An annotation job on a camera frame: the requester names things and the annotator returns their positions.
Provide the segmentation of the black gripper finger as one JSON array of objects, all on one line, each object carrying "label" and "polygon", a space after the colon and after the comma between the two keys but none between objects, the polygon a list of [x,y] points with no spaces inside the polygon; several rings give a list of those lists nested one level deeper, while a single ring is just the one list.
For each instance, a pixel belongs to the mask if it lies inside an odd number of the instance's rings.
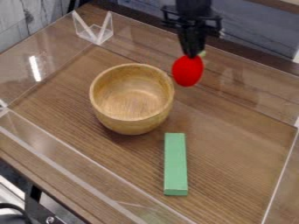
[{"label": "black gripper finger", "polygon": [[192,30],[188,27],[180,27],[177,29],[177,37],[181,44],[182,53],[193,58],[193,48],[192,48]]},{"label": "black gripper finger", "polygon": [[194,27],[194,56],[197,56],[202,51],[205,47],[205,30],[202,27],[196,26]]}]

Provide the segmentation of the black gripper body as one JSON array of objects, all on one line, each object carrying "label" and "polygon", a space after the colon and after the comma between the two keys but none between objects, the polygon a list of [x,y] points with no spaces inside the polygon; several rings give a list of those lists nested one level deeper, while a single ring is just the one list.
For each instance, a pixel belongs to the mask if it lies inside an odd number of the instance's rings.
[{"label": "black gripper body", "polygon": [[177,32],[202,33],[218,38],[221,33],[221,16],[209,6],[198,10],[178,11],[174,5],[164,5],[162,25],[173,28]]}]

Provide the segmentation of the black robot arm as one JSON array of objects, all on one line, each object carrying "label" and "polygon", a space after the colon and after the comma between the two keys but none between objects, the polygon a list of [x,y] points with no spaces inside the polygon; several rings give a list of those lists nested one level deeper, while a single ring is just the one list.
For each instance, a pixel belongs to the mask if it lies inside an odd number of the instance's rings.
[{"label": "black robot arm", "polygon": [[210,6],[212,0],[174,0],[174,5],[161,7],[162,25],[176,30],[182,54],[190,59],[204,51],[206,37],[220,37],[221,16]]}]

